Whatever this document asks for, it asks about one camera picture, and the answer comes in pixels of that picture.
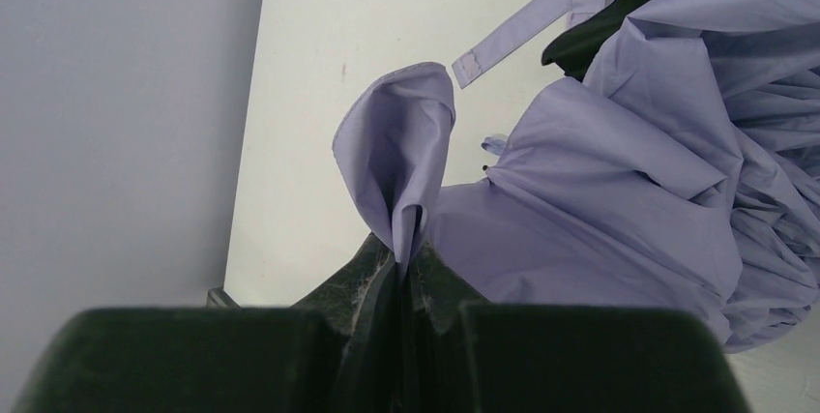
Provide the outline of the lavender folding umbrella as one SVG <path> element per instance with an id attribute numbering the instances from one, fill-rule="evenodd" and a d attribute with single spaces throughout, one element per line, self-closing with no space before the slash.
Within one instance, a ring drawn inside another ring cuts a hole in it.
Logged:
<path id="1" fill-rule="evenodd" d="M 650 0 L 443 185 L 454 88 L 575 3 L 368 87 L 333 143 L 363 220 L 494 302 L 683 310 L 730 353 L 784 336 L 819 303 L 819 0 Z"/>

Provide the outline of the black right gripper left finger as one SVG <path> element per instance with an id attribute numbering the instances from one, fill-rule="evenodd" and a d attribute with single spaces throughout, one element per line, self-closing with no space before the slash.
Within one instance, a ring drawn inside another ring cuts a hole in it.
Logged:
<path id="1" fill-rule="evenodd" d="M 107 308 L 55 335 L 17 412 L 386 412 L 396 266 L 368 236 L 287 308 Z"/>

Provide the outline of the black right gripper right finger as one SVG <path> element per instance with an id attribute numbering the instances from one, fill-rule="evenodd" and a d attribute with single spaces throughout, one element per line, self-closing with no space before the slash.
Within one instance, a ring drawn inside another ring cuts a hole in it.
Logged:
<path id="1" fill-rule="evenodd" d="M 746 412 L 710 332 L 674 310 L 492 304 L 431 248 L 406 277 L 412 412 Z"/>

